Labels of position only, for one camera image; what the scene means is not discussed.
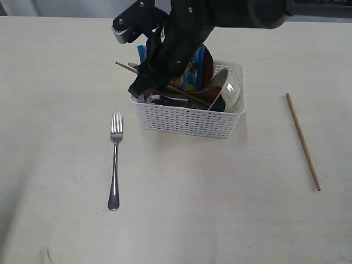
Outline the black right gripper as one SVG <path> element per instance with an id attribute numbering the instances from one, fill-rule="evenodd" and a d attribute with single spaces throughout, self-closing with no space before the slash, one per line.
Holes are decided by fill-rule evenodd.
<path id="1" fill-rule="evenodd" d="M 213 29 L 207 1 L 171 1 L 171 12 L 159 39 L 150 41 L 146 60 L 140 67 L 128 62 L 129 67 L 139 69 L 128 92 L 139 97 L 148 89 L 164 90 L 172 78 L 183 74 Z"/>

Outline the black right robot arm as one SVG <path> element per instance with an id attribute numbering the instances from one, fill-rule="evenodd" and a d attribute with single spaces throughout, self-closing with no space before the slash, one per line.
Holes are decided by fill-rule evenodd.
<path id="1" fill-rule="evenodd" d="M 138 1 L 124 19 L 148 37 L 147 57 L 128 91 L 139 97 L 181 76 L 215 27 L 275 29 L 293 16 L 351 18 L 351 1 L 171 1 L 169 14 Z"/>

